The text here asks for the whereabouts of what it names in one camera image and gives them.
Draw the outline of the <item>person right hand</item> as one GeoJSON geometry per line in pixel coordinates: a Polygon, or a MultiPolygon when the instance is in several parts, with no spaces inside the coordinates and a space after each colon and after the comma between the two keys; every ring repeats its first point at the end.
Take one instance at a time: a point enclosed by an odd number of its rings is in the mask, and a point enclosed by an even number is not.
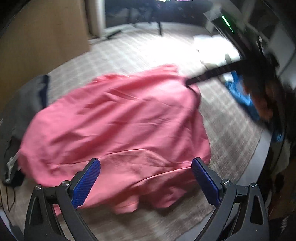
{"type": "Polygon", "coordinates": [[[243,89],[244,92],[250,95],[251,100],[257,110],[259,117],[263,121],[270,121],[273,117],[273,107],[268,104],[273,102],[278,95],[278,84],[274,80],[264,81],[265,90],[259,90],[259,82],[251,76],[243,75],[243,89]]]}

